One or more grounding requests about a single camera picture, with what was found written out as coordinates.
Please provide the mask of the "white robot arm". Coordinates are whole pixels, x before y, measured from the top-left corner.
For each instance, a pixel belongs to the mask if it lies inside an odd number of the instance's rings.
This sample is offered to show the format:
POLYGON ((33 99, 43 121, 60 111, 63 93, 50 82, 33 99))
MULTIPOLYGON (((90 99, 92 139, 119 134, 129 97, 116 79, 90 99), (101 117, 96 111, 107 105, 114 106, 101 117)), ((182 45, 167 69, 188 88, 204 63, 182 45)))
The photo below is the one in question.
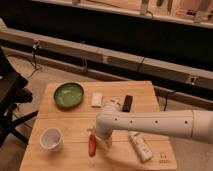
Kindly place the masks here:
POLYGON ((101 140, 108 140, 114 130, 145 132, 213 144, 213 111, 122 112, 118 100, 111 98, 96 115, 95 135, 101 140))

